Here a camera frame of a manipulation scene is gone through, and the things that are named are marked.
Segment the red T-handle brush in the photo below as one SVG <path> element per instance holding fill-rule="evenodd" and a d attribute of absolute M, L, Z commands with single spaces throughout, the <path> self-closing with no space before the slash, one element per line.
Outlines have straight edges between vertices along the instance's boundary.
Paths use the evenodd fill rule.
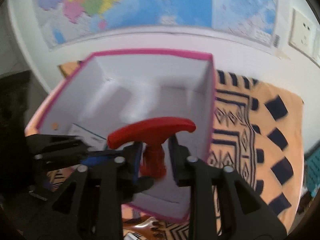
<path fill-rule="evenodd" d="M 162 145 L 178 132 L 193 133 L 196 125 L 193 121 L 179 117 L 160 117 L 143 120 L 118 129 L 107 137 L 107 145 L 115 150 L 128 142 L 146 144 L 140 173 L 155 179 L 162 179 L 167 174 L 164 163 L 165 153 Z"/>

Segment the white wall socket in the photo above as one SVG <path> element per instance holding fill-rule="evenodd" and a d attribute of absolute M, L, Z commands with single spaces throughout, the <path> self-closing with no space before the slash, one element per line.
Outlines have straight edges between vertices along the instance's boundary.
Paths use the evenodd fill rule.
<path fill-rule="evenodd" d="M 292 28 L 289 45 L 310 56 L 313 49 L 313 38 L 316 28 L 313 23 L 298 10 L 293 10 Z"/>

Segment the blue perforated basket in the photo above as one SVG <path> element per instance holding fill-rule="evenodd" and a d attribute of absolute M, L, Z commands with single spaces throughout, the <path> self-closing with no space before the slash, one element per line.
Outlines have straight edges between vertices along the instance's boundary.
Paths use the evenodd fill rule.
<path fill-rule="evenodd" d="M 306 159 L 306 187 L 312 198 L 315 198 L 319 191 L 319 147 L 315 149 Z"/>

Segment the blue white card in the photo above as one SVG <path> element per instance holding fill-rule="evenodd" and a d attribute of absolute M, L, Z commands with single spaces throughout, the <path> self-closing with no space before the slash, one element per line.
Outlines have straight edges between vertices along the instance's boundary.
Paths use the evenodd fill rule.
<path fill-rule="evenodd" d="M 104 150 L 106 148 L 106 139 L 77 125 L 72 124 L 68 135 L 73 135 L 77 137 L 81 137 L 81 140 L 85 142 L 87 145 L 95 148 L 96 150 Z"/>

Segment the brown wooden comb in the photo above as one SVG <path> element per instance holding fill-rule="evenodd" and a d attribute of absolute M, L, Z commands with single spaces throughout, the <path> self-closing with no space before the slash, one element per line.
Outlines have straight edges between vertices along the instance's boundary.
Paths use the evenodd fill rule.
<path fill-rule="evenodd" d="M 165 239 L 163 225 L 155 217 L 149 217 L 139 224 L 124 223 L 123 228 L 136 232 L 146 239 Z"/>

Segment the colourful wall map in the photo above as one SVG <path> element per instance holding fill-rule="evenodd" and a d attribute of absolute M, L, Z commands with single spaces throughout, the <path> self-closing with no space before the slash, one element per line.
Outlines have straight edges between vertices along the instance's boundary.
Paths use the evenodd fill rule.
<path fill-rule="evenodd" d="M 39 28 L 54 48 L 116 29 L 209 28 L 269 45 L 277 0 L 33 0 Z"/>

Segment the orange patterned cloth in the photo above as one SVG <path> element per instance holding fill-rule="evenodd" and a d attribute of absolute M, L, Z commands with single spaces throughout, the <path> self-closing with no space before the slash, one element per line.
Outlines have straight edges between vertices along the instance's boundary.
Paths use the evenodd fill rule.
<path fill-rule="evenodd" d="M 302 99 L 214 69 L 210 166 L 231 166 L 289 229 L 302 180 Z"/>

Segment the magenta cardboard box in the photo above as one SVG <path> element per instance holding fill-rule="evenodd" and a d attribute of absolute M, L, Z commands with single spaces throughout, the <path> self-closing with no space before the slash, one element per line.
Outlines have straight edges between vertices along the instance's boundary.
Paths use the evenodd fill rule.
<path fill-rule="evenodd" d="M 27 126 L 41 134 L 94 134 L 101 141 L 126 125 L 174 116 L 196 125 L 178 132 L 191 155 L 206 160 L 213 127 L 210 53 L 123 49 L 91 54 L 46 98 Z"/>

